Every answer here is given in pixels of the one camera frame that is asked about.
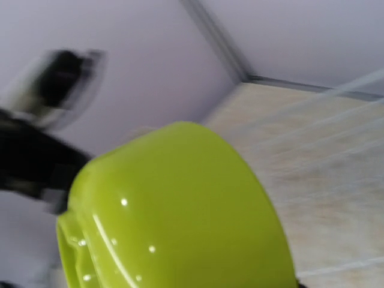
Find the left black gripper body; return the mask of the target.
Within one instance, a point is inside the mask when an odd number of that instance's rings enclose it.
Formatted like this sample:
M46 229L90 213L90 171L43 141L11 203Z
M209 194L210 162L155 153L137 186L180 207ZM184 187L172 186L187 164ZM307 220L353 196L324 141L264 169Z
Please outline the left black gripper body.
M1 190L67 210L71 185L91 156L1 110Z

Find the lime green bowl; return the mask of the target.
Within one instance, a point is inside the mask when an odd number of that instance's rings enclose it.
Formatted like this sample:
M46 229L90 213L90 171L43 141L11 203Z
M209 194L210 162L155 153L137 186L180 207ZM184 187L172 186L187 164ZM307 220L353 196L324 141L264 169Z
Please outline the lime green bowl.
M90 161L56 226L69 287L297 287L278 215L249 165L191 122Z

